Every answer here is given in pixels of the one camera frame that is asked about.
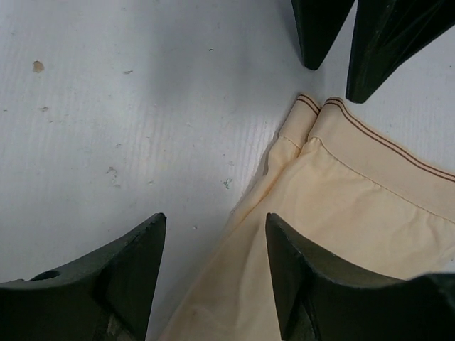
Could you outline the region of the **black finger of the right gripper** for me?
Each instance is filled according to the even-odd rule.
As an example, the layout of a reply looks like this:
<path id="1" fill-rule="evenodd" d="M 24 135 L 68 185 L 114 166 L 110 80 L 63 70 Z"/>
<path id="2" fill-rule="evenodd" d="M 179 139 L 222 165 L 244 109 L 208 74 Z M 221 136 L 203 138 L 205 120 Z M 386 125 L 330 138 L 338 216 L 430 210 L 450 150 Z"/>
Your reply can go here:
<path id="1" fill-rule="evenodd" d="M 354 0 L 291 0 L 304 67 L 317 70 L 327 56 Z"/>
<path id="2" fill-rule="evenodd" d="M 454 1 L 359 1 L 346 98 L 362 104 L 405 61 L 454 26 Z"/>

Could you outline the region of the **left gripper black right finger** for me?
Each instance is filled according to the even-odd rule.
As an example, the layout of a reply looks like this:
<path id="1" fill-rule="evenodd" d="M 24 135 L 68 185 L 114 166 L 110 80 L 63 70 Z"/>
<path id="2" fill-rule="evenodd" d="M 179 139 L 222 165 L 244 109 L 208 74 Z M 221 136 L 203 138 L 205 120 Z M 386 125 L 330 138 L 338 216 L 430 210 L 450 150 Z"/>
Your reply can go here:
<path id="1" fill-rule="evenodd" d="M 331 253 L 277 214 L 266 218 L 283 340 L 453 340 L 454 275 L 383 276 Z"/>

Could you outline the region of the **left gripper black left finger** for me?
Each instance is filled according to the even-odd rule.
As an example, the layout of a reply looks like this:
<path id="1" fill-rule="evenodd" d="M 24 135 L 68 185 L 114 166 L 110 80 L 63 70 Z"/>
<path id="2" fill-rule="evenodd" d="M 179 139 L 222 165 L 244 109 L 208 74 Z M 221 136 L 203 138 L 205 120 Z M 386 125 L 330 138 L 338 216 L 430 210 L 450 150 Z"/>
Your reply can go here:
<path id="1" fill-rule="evenodd" d="M 144 340 L 166 216 L 28 281 L 1 284 L 2 340 Z"/>

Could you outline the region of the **beige underwear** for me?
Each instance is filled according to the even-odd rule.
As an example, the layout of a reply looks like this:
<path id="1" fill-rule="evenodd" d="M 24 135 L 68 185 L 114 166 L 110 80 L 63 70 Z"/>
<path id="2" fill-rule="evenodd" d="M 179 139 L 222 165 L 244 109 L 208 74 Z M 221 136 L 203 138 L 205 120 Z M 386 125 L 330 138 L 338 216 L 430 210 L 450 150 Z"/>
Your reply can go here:
<path id="1" fill-rule="evenodd" d="M 400 279 L 454 256 L 454 175 L 354 117 L 337 97 L 297 97 L 265 174 L 237 206 L 228 234 L 162 340 L 279 340 L 265 222 L 275 213 L 349 262 Z"/>

